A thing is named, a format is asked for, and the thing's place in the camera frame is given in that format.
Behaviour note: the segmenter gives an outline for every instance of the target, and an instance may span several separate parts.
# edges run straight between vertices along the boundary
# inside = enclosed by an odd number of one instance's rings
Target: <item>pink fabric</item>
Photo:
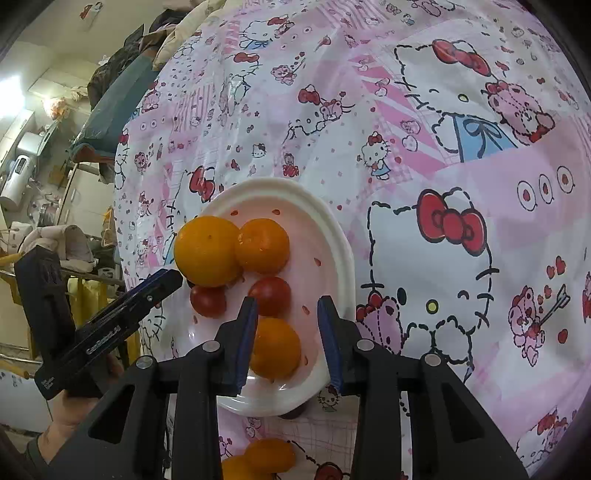
[[[245,0],[187,40],[123,131],[127,285],[174,266],[176,233],[220,192],[298,181],[352,246],[362,334],[445,357],[531,474],[591,384],[589,111],[516,2]],[[204,324],[184,286],[144,320],[144,349],[183,355]],[[411,478],[407,400],[391,400]],[[298,454],[283,479],[339,479],[356,406],[325,388],[293,421],[220,409],[220,451],[281,436]]]

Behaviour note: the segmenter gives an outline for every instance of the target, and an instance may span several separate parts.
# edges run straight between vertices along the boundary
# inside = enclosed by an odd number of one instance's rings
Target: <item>pink plate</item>
[[[218,397],[218,403],[241,415],[271,416],[293,410],[316,395],[329,381],[316,305],[331,295],[339,314],[355,318],[353,254],[327,206],[298,183],[284,179],[252,179],[227,189],[202,212],[226,218],[241,227],[253,218],[271,218],[290,237],[290,260],[278,274],[291,286],[291,310],[286,320],[300,337],[302,355],[293,377],[273,382],[252,371],[241,395]],[[228,309],[221,320],[196,314],[197,324],[185,338],[194,345],[214,338],[221,321],[233,320],[254,282],[263,275],[245,273],[226,291]]]

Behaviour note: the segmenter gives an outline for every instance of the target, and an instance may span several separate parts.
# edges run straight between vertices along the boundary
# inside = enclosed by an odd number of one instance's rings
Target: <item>red tomato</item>
[[[191,288],[190,300],[195,312],[212,319],[220,318],[226,311],[225,288],[207,288],[198,285]]]
[[[255,297],[259,315],[281,318],[291,304],[290,285],[279,277],[265,277],[256,282],[248,291],[249,297]]]

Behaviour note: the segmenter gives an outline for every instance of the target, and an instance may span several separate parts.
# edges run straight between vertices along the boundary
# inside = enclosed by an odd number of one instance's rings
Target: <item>hello kitty tablecloth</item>
[[[245,0],[210,16],[122,133],[119,249],[133,287],[174,266],[178,230],[225,189],[300,182],[352,246],[362,334],[445,357],[531,474],[591,385],[590,107],[516,2],[458,1]],[[144,320],[144,351],[183,355],[200,331],[184,286]],[[338,480],[356,408],[328,387],[296,420],[220,409],[222,457],[281,436],[299,460],[282,478]]]

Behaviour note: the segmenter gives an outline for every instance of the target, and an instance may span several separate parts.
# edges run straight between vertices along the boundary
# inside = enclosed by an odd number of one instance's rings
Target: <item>black handle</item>
[[[398,376],[384,381],[384,368],[392,354],[374,345],[369,351],[355,346],[356,354],[368,362],[365,394],[361,395],[351,480],[398,478],[401,471],[400,408]]]
[[[209,364],[222,352],[221,346],[206,352],[200,345],[183,359],[174,413],[173,480],[222,480],[216,394],[209,385]]]

